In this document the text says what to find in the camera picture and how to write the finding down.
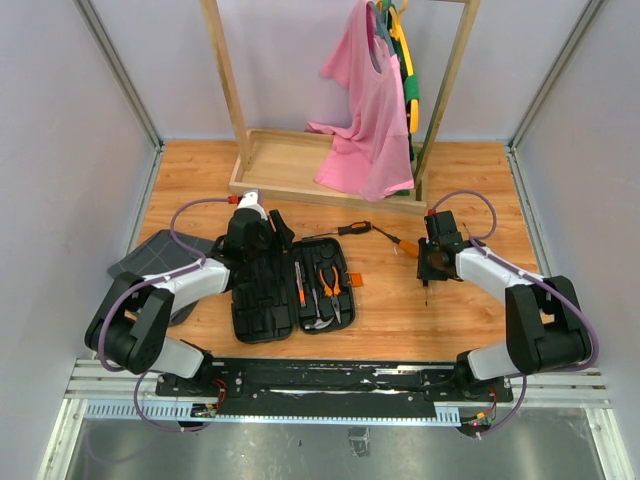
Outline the claw hammer black grip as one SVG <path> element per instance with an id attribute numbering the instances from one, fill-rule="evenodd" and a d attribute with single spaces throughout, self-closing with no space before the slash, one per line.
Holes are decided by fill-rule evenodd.
<path id="1" fill-rule="evenodd" d="M 310 289 L 306 304 L 300 308 L 300 326 L 305 333 L 321 333 L 335 330 L 338 326 L 332 298 L 318 289 Z"/>

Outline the black plastic tool case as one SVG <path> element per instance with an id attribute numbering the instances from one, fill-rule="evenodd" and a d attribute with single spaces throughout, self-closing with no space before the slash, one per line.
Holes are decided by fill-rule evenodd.
<path id="1" fill-rule="evenodd" d="M 293 243 L 287 251 L 273 252 L 266 270 L 259 271 L 248 280 L 241 280 L 233 287 L 231 313 L 234 334 L 239 341 L 246 344 L 271 342 L 289 337 L 296 328 L 304 332 L 300 326 L 301 306 L 294 261 L 300 263 L 306 297 L 310 289 L 318 289 L 324 294 L 321 270 L 332 265 L 337 267 L 341 324 L 329 332 L 354 323 L 356 302 L 341 244 L 335 238 L 302 240 Z"/>

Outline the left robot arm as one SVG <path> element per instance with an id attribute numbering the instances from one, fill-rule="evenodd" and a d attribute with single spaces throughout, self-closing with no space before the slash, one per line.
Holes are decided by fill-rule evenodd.
<path id="1" fill-rule="evenodd" d="M 183 211 L 206 203 L 236 207 L 227 232 L 208 253 L 188 245 L 176 232 Z M 204 350 L 167 336 L 171 315 L 248 282 L 251 266 L 290 246 L 294 233 L 277 211 L 264 209 L 260 190 L 251 189 L 239 196 L 203 198 L 183 205 L 170 221 L 169 235 L 194 258 L 185 266 L 157 274 L 119 274 L 94 314 L 84 344 L 107 371 L 173 374 L 190 394 L 200 396 L 212 388 L 214 371 L 204 365 Z"/>

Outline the orange black pliers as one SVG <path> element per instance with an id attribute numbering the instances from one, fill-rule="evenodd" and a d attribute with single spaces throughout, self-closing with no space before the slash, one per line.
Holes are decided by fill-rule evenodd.
<path id="1" fill-rule="evenodd" d="M 341 307 L 338 299 L 341 293 L 341 289 L 339 285 L 339 275 L 337 267 L 335 265 L 332 265 L 330 268 L 322 269 L 320 278 L 323 285 L 324 294 L 330 299 L 336 320 L 339 324 L 341 324 Z"/>

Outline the silver orange utility knife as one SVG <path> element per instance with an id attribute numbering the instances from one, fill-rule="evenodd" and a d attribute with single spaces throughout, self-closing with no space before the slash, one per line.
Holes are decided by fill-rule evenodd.
<path id="1" fill-rule="evenodd" d="M 301 266 L 299 261 L 294 261 L 294 271 L 296 279 L 296 287 L 298 292 L 299 304 L 301 307 L 306 306 L 306 295 L 304 291 L 304 285 L 302 281 Z"/>

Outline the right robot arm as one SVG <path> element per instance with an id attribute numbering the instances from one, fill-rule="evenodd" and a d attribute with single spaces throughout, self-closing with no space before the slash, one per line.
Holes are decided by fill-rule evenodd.
<path id="1" fill-rule="evenodd" d="M 474 284 L 505 308 L 505 340 L 459 354 L 453 387 L 474 400 L 508 377 L 587 367 L 599 353 L 572 282 L 543 277 L 495 255 L 474 237 L 465 240 L 450 211 L 431 210 L 419 240 L 417 278 Z"/>

